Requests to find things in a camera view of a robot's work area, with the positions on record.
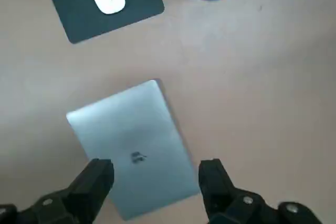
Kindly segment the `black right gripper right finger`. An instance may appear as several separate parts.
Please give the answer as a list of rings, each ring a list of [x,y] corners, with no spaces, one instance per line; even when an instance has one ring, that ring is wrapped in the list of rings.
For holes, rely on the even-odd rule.
[[[220,159],[201,161],[198,180],[208,223],[321,223],[307,206],[269,206],[261,195],[234,186]]]

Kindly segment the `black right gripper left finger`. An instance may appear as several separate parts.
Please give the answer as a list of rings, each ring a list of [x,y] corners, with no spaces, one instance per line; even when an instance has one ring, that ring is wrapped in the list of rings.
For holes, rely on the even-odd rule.
[[[42,196],[22,211],[1,204],[1,223],[93,223],[113,183],[112,161],[92,159],[67,188]]]

